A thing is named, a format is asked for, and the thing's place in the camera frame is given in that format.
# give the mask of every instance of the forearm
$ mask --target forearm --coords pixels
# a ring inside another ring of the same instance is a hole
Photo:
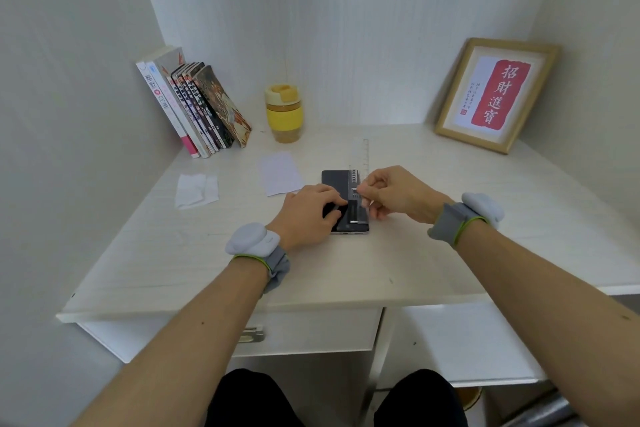
[[[634,312],[480,221],[456,251],[585,422],[640,418]]]
[[[197,425],[267,281],[259,261],[232,260],[122,368],[73,426]]]

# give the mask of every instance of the hand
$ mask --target hand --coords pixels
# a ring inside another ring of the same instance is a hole
[[[420,223],[433,224],[444,203],[454,203],[400,165],[376,169],[358,186],[358,193],[374,220],[385,220],[389,213],[405,213]]]
[[[280,246],[285,252],[299,245],[320,243],[329,236],[333,225],[342,215],[338,210],[333,210],[323,218],[322,210],[328,203],[348,204],[329,185],[307,185],[298,194],[287,194],[282,209],[266,228],[280,235]]]

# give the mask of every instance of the drawer handle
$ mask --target drawer handle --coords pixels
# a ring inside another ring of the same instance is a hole
[[[238,342],[262,342],[264,341],[264,330],[262,326],[246,328],[242,331]]]

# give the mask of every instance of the left hand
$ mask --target left hand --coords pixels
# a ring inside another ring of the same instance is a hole
[[[282,209],[266,228],[280,235],[280,246],[287,253],[296,246],[320,243],[341,216],[338,210],[333,210],[323,218],[322,210],[328,203],[348,204],[329,185],[307,185],[298,194],[287,194]]]

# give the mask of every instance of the green elastic band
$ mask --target green elastic band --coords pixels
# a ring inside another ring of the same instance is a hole
[[[255,255],[247,255],[246,253],[238,253],[237,255],[234,255],[234,258],[237,258],[237,257],[247,257],[249,259],[256,259],[257,261],[262,262],[265,267],[267,267],[267,270],[269,271],[269,275],[271,275],[271,273],[273,272],[273,270],[271,270],[271,267],[267,265],[267,262],[264,259],[261,259],[260,257],[256,257]]]
[[[460,228],[458,229],[458,233],[456,233],[456,237],[453,238],[453,246],[456,246],[458,244],[458,240],[460,239],[460,235],[469,226],[469,223],[471,223],[472,221],[475,221],[475,220],[482,220],[485,223],[489,223],[484,216],[474,216],[473,218],[471,218],[471,220],[465,221],[464,223],[462,223],[462,225],[460,225]]]

